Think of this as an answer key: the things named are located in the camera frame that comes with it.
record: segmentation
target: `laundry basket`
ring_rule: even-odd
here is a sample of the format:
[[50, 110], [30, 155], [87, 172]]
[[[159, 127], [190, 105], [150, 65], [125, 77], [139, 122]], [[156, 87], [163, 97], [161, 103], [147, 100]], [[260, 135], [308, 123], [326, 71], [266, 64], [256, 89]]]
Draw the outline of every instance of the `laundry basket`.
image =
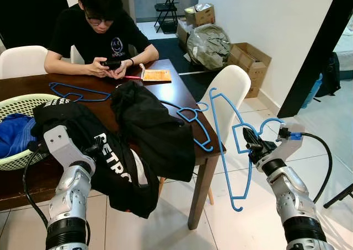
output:
[[[58, 99], [59, 97], [51, 94], [26, 94], [19, 97], [13, 97], [0, 102], [0, 121], [7, 115], [21, 113], [28, 116], [33, 116], [33, 108], [44, 102]], [[26, 166], [32, 152], [25, 150], [16, 155], [0, 159], [0, 170], [16, 170]], [[38, 153], [31, 164], [42, 160], [46, 155]]]

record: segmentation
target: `dark wooden tabletop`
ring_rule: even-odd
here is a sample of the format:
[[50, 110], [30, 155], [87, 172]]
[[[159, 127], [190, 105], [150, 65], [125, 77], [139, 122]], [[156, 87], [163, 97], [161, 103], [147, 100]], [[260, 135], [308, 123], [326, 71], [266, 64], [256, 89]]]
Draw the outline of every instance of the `dark wooden tabletop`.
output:
[[[149, 63], [146, 65], [146, 68], [170, 70], [172, 74], [172, 82], [151, 83], [134, 80], [135, 82], [139, 82], [144, 85], [160, 100], [169, 101], [181, 107], [197, 108], [195, 100], [169, 60], [160, 60]], [[139, 76], [140, 74], [141, 69], [137, 66], [130, 68], [127, 72], [127, 75], [133, 76]], [[3, 79], [0, 80], [0, 101], [24, 94], [54, 94], [49, 87], [50, 82], [65, 83], [77, 87], [110, 93], [118, 84], [126, 81], [128, 80], [114, 80], [108, 77], [97, 78], [93, 76], [67, 76], [56, 74]], [[57, 87], [57, 91], [62, 94], [66, 94], [68, 92], [78, 92], [84, 95], [84, 99], [100, 99], [104, 97], [102, 95], [85, 91], [77, 91], [73, 88], [66, 88], [62, 86]], [[68, 98], [72, 100], [76, 99], [74, 96]], [[118, 124], [115, 121], [115, 115], [110, 108], [110, 99], [104, 102], [80, 103], [86, 105], [110, 131], [117, 131], [119, 129]], [[175, 107], [171, 107], [169, 105], [165, 106], [168, 108], [170, 115], [179, 117]], [[188, 118], [192, 118], [194, 116], [193, 113], [189, 111], [186, 111], [183, 114], [185, 114]], [[211, 138], [211, 142], [207, 145], [207, 147], [213, 146], [212, 152], [205, 152], [202, 148], [195, 144], [196, 164], [201, 164], [204, 163], [209, 157], [218, 156], [220, 154], [220, 149], [218, 146], [217, 135], [206, 120], [205, 116], [202, 113], [199, 113], [198, 117], [204, 124]], [[206, 136], [197, 122], [192, 122], [191, 126], [194, 133], [194, 138], [196, 138], [199, 142], [205, 142]], [[23, 193], [22, 174], [22, 169], [14, 171], [0, 171], [0, 210], [27, 204]], [[34, 200], [39, 202], [51, 198], [54, 194], [54, 190], [61, 174], [62, 168], [53, 158], [48, 158], [45, 161], [31, 166], [28, 173], [28, 186]]]

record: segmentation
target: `man's arm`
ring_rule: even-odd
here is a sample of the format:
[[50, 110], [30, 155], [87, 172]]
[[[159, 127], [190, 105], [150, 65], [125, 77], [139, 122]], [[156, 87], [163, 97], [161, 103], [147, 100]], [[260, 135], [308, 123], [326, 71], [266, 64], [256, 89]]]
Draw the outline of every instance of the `man's arm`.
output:
[[60, 54], [49, 50], [44, 62], [45, 71], [63, 75], [95, 75], [103, 78], [106, 76], [106, 70], [109, 69], [109, 67], [100, 64], [100, 61], [106, 61], [106, 58], [96, 57], [93, 63], [86, 65], [72, 64], [62, 61], [61, 58]]
[[[152, 45], [148, 45], [144, 51], [142, 51], [140, 54], [136, 55], [135, 57], [131, 58], [134, 62], [135, 65], [139, 65], [140, 63], [148, 63], [150, 61], [155, 61], [159, 59], [159, 53], [158, 50]], [[120, 79], [125, 76], [126, 69], [132, 66], [132, 61], [131, 60], [125, 60], [121, 61], [121, 66], [112, 71], [112, 77], [115, 79]]]

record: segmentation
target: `wooden table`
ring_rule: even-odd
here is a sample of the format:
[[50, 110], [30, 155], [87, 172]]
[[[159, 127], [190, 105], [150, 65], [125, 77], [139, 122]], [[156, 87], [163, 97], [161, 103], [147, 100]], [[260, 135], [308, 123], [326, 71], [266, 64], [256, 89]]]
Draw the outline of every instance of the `wooden table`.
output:
[[[146, 65], [146, 68], [168, 69], [172, 74], [171, 83], [157, 84], [144, 82], [146, 88], [156, 95], [158, 99], [166, 100], [183, 107], [197, 107], [195, 100], [169, 60], [160, 60], [154, 63], [149, 63]], [[134, 67], [128, 70], [127, 75], [137, 76], [140, 73], [141, 69]], [[56, 74], [3, 79], [0, 80], [0, 101], [23, 94], [54, 94], [49, 88], [50, 82], [71, 84], [77, 87], [110, 93], [117, 84], [126, 81], [126, 79], [114, 80], [111, 78], [96, 78], [93, 76], [66, 76]], [[61, 87], [58, 88], [57, 91], [66, 94], [67, 92], [72, 92], [73, 89]], [[92, 96], [94, 96], [95, 99], [100, 97], [96, 94], [84, 91], [80, 91], [80, 93], [84, 94], [85, 99], [92, 99]], [[110, 131], [117, 131], [119, 129], [119, 126], [115, 121], [115, 115], [110, 108], [110, 99], [104, 102], [81, 102], [81, 104], [86, 105]], [[169, 105], [166, 105], [166, 107], [171, 115], [178, 117], [174, 107]], [[184, 114], [188, 116], [188, 118], [192, 118], [191, 113]], [[197, 228], [199, 223], [202, 209], [206, 201], [207, 191], [210, 187], [220, 154], [217, 135], [213, 128], [202, 113], [199, 113], [199, 119], [204, 124], [211, 138], [211, 142], [207, 147], [213, 146], [213, 151], [205, 152], [195, 144], [196, 164], [199, 165], [199, 172], [188, 220], [189, 229], [191, 230]], [[206, 136], [202, 129], [196, 122], [191, 124], [194, 137], [198, 139], [198, 141], [204, 142]], [[53, 197], [62, 172], [62, 167], [53, 157], [47, 158], [30, 167], [28, 186], [31, 195], [37, 203], [50, 200]], [[23, 192], [22, 174], [23, 169], [15, 171], [0, 171], [0, 210], [28, 204]]]

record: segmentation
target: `black t-shirt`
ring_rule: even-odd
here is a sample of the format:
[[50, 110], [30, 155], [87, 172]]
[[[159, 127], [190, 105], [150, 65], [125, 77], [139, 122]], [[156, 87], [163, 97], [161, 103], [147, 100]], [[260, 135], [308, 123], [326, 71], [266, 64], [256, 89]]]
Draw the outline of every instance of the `black t-shirt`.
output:
[[98, 34], [88, 24], [84, 11], [75, 4], [59, 15], [49, 50], [69, 58], [71, 46], [75, 45], [85, 63], [92, 63], [95, 57], [130, 58], [129, 44], [142, 52], [150, 42], [126, 12], [114, 20], [106, 33]]

